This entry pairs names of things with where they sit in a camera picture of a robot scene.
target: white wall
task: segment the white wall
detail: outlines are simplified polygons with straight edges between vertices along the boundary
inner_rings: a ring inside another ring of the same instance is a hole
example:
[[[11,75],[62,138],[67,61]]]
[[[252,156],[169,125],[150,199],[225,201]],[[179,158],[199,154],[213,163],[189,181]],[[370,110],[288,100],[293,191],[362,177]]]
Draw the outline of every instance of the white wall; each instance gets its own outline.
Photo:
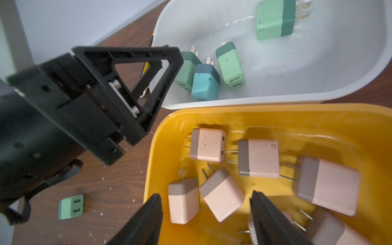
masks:
[[[35,64],[95,45],[162,0],[15,0]]]

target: gray cap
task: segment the gray cap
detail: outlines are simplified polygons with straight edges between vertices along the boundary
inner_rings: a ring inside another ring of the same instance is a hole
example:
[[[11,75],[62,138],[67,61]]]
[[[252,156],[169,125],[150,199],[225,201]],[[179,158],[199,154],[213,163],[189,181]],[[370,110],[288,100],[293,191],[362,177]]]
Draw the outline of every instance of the gray cap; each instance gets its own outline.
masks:
[[[229,176],[229,172],[224,167],[218,169],[218,171],[216,171],[199,187],[200,194],[203,196],[203,198],[206,197]]]
[[[170,196],[182,196],[199,186],[197,178],[186,178],[169,183]]]
[[[238,173],[249,176],[249,140],[238,140]]]
[[[199,149],[199,135],[200,129],[193,129],[191,136],[191,148],[189,150],[189,157],[197,160],[197,151]]]
[[[319,158],[298,156],[292,183],[292,191],[302,200],[312,202],[316,189],[317,173],[320,165]]]
[[[312,218],[315,221],[309,220],[306,225],[308,239],[314,245],[335,245],[344,232],[344,223],[321,207]]]

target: dark green cap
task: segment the dark green cap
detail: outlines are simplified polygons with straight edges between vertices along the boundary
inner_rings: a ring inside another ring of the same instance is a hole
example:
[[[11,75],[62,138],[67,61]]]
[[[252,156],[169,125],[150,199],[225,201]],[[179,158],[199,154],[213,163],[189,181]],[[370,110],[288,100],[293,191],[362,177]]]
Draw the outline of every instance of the dark green cap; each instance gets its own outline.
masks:
[[[219,58],[220,56],[224,55],[225,53],[229,52],[230,50],[236,49],[236,46],[234,45],[233,42],[228,42],[227,44],[219,47],[216,51],[216,58]]]
[[[182,51],[181,55],[183,60],[190,60],[194,65],[201,64],[201,61],[199,60],[199,58],[197,58],[197,56],[193,52]]]
[[[282,32],[280,36],[287,36],[293,33],[295,22],[296,0],[283,1]]]

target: white plastic bin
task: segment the white plastic bin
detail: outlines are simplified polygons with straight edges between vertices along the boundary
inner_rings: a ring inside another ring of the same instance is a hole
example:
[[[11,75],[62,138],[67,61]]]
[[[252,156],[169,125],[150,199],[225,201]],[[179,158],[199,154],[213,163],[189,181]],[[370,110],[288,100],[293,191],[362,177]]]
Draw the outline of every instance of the white plastic bin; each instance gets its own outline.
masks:
[[[171,0],[166,5],[153,46],[181,51],[196,46],[200,60],[211,56],[220,73],[215,50],[222,40],[233,41],[247,84],[230,91],[221,80],[218,100],[197,102],[173,83],[164,108],[319,103],[367,85],[392,57],[392,0],[312,0],[305,10],[309,17],[295,22],[292,35],[261,41],[255,31],[258,2]]]

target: teal usb charger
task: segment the teal usb charger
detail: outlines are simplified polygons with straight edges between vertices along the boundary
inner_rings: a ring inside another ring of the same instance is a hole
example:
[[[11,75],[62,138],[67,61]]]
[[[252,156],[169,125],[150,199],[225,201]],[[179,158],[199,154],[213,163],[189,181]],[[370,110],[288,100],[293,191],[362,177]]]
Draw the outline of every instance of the teal usb charger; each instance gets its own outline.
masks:
[[[233,42],[222,41],[222,46],[216,51],[222,78],[231,90],[235,90],[245,85],[245,76],[238,57],[236,46]]]
[[[216,100],[219,90],[220,76],[214,68],[214,62],[211,57],[207,58],[206,64],[198,64],[196,66],[193,86],[192,98],[198,101]]]
[[[195,52],[196,47],[193,46],[190,52],[181,52],[184,60],[174,82],[187,91],[192,90],[193,76],[195,74],[196,66],[201,64],[198,58],[199,52]]]
[[[82,194],[64,198],[58,205],[58,219],[66,220],[81,215],[83,205],[84,196]]]
[[[293,33],[296,19],[303,19],[309,13],[296,15],[296,11],[307,9],[310,1],[296,3],[296,0],[265,0],[258,3],[256,37],[258,40],[287,36]]]

